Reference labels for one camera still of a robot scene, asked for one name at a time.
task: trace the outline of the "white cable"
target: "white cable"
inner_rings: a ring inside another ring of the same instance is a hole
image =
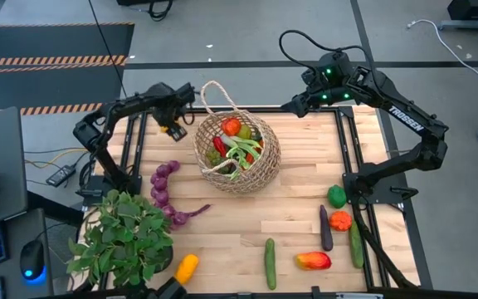
[[[417,20],[417,21],[412,21],[411,23],[407,24],[407,28],[410,29],[412,26],[418,24],[419,22],[426,22],[426,23],[429,23],[431,25],[433,25],[435,27],[435,31],[437,32],[437,37],[438,37],[438,40],[440,41],[440,43],[465,67],[469,68],[470,70],[472,70],[473,72],[475,72],[477,75],[478,75],[478,70],[474,69],[473,67],[471,66],[468,66],[465,62],[462,61],[461,58],[459,58],[459,56],[457,56],[455,54],[455,52],[441,39],[440,37],[440,32],[438,31],[438,27],[437,25],[432,22],[432,21],[429,21],[429,20]]]

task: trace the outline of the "computer mouse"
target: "computer mouse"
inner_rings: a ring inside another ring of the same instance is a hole
[[[27,280],[33,280],[40,276],[44,267],[43,244],[40,240],[32,240],[22,248],[20,256],[20,268],[22,275]]]

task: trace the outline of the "basket handle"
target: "basket handle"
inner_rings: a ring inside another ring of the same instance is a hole
[[[234,164],[236,166],[236,169],[239,170],[239,172],[242,172],[241,165],[235,159],[228,159],[220,163],[219,165],[213,167],[212,169],[203,169],[202,172],[204,174],[216,173],[219,169],[221,169],[222,167],[226,167],[230,163]]]
[[[209,105],[207,105],[207,102],[206,102],[206,88],[210,85],[215,85],[216,87],[218,87],[222,91],[222,94],[224,95],[226,100],[230,103],[230,105],[232,105],[233,110],[239,110],[239,108],[237,108],[237,106],[236,106],[236,103],[233,102],[233,100],[230,98],[230,96],[228,95],[228,93],[226,92],[224,87],[222,87],[222,85],[220,85],[219,82],[211,80],[208,83],[204,84],[204,86],[200,90],[200,98],[201,98],[202,103],[204,104],[204,108],[206,108],[206,111],[207,111],[208,114],[210,114],[210,115],[213,114],[213,111],[209,108]]]

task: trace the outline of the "wicker ball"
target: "wicker ball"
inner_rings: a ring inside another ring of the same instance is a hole
[[[211,111],[204,98],[204,90],[209,85],[217,86],[230,102],[234,110],[224,112]],[[274,131],[258,116],[253,115],[246,110],[239,110],[224,88],[215,81],[209,81],[202,88],[201,97],[202,103],[205,105],[209,116],[198,126],[197,133],[193,138],[193,147],[195,149],[195,155],[202,176],[209,183],[217,187],[217,189],[234,194],[246,194],[265,188],[280,171],[280,142]],[[210,161],[206,157],[206,153],[213,149],[213,137],[223,134],[221,123],[230,117],[235,117],[243,125],[248,125],[251,129],[257,130],[261,134],[264,144],[260,157],[249,169],[242,170],[241,174],[232,180],[224,174],[219,174],[218,169],[227,165],[227,163],[233,163],[237,169],[241,169],[241,166],[234,159],[229,159],[221,165],[212,167]]]

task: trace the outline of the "power adapter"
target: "power adapter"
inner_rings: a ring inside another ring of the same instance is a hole
[[[46,179],[46,183],[53,187],[58,187],[62,183],[66,182],[76,172],[76,165],[64,165],[64,167],[58,169],[49,179]]]

